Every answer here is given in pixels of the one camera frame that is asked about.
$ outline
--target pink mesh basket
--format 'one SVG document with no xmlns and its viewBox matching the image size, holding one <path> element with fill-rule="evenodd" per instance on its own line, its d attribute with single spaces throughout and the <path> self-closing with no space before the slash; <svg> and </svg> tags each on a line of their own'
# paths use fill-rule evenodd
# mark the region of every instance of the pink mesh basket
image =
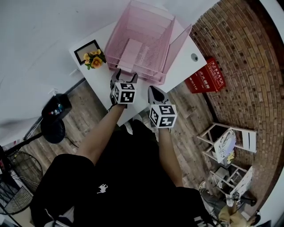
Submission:
<svg viewBox="0 0 284 227">
<path fill-rule="evenodd" d="M 166 73 L 191 31 L 187 27 L 171 44 L 175 17 L 162 9 L 131 1 L 106 45 L 110 69 L 136 72 L 155 84 L 165 82 Z"/>
</svg>

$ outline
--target red box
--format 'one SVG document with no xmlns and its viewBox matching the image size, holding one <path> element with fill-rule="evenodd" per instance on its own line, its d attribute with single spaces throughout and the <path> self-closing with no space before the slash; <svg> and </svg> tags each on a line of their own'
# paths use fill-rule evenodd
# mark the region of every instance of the red box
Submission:
<svg viewBox="0 0 284 227">
<path fill-rule="evenodd" d="M 188 77 L 185 83 L 191 93 L 217 92 L 226 86 L 224 77 L 214 58 L 209 58 L 207 65 Z"/>
</svg>

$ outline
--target person's left arm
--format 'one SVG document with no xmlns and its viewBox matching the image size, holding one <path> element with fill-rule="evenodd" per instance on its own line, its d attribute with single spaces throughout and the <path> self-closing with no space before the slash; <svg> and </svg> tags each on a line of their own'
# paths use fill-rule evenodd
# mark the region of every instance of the person's left arm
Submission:
<svg viewBox="0 0 284 227">
<path fill-rule="evenodd" d="M 99 124 L 87 134 L 76 155 L 84 156 L 96 164 L 110 140 L 124 108 L 125 105 L 120 104 L 113 106 Z"/>
</svg>

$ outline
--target person's right arm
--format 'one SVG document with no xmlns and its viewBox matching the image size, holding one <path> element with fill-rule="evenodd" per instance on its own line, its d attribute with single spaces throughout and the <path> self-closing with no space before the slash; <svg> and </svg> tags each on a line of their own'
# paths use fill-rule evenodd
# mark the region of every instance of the person's right arm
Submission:
<svg viewBox="0 0 284 227">
<path fill-rule="evenodd" d="M 168 128 L 159 129 L 159 156 L 162 167 L 176 187 L 183 187 L 182 172 Z"/>
</svg>

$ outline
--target cube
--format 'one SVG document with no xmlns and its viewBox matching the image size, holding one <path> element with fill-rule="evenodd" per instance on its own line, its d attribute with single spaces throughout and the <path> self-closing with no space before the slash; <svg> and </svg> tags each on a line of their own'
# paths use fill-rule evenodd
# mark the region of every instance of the cube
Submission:
<svg viewBox="0 0 284 227">
<path fill-rule="evenodd" d="M 157 128 L 172 128 L 178 117 L 176 105 L 151 105 L 150 120 Z"/>
<path fill-rule="evenodd" d="M 118 104 L 132 104 L 135 101 L 136 83 L 115 83 L 114 97 Z"/>
</svg>

